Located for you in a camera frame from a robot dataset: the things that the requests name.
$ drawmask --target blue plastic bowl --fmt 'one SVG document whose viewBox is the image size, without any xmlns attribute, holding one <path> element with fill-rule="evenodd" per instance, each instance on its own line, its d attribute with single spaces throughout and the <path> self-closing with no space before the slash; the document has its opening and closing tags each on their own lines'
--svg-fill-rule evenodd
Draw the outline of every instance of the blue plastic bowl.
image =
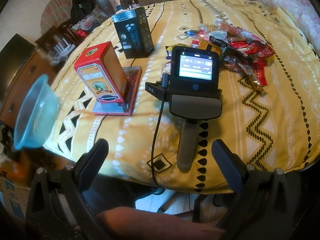
<svg viewBox="0 0 320 240">
<path fill-rule="evenodd" d="M 39 77 L 23 100 L 13 135 L 17 150 L 39 148 L 51 133 L 58 100 L 47 82 L 47 75 Z"/>
</svg>

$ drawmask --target red and yellow box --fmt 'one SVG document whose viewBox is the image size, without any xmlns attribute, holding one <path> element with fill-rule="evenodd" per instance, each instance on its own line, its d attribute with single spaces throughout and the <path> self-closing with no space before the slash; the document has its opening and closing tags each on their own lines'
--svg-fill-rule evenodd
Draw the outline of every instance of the red and yellow box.
<svg viewBox="0 0 320 240">
<path fill-rule="evenodd" d="M 85 49 L 74 69 L 99 101 L 124 101 L 128 81 L 110 41 Z"/>
</svg>

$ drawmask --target metal screw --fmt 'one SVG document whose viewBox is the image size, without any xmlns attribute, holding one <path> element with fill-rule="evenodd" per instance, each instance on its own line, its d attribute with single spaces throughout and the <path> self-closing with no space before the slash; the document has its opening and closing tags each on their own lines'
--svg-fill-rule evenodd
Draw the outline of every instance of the metal screw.
<svg viewBox="0 0 320 240">
<path fill-rule="evenodd" d="M 283 174 L 283 170 L 281 168 L 276 168 L 276 173 L 281 175 L 281 174 Z"/>
<path fill-rule="evenodd" d="M 247 164 L 246 167 L 247 167 L 248 171 L 254 170 L 254 166 L 252 164 Z"/>
<path fill-rule="evenodd" d="M 69 164 L 67 164 L 64 168 L 65 168 L 67 171 L 70 171 L 70 170 L 72 170 L 74 167 L 75 167 L 75 165 L 74 165 L 73 163 L 69 163 Z"/>
<path fill-rule="evenodd" d="M 37 173 L 38 174 L 41 174 L 42 172 L 44 172 L 44 168 L 40 167 L 40 168 L 37 169 Z"/>
</svg>

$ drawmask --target white wall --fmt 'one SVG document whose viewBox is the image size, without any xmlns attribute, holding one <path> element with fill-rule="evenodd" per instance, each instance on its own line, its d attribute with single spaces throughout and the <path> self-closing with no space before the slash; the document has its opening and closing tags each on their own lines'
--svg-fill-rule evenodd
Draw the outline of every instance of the white wall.
<svg viewBox="0 0 320 240">
<path fill-rule="evenodd" d="M 0 13 L 0 51 L 16 33 L 33 44 L 41 37 L 41 14 L 49 1 L 8 1 Z"/>
</svg>

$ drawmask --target black box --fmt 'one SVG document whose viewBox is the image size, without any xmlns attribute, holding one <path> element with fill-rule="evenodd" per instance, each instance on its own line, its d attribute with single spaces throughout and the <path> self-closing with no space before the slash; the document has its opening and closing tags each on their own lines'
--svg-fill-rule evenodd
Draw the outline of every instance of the black box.
<svg viewBox="0 0 320 240">
<path fill-rule="evenodd" d="M 148 18 L 143 7 L 112 16 L 126 58 L 149 57 L 153 46 Z"/>
</svg>

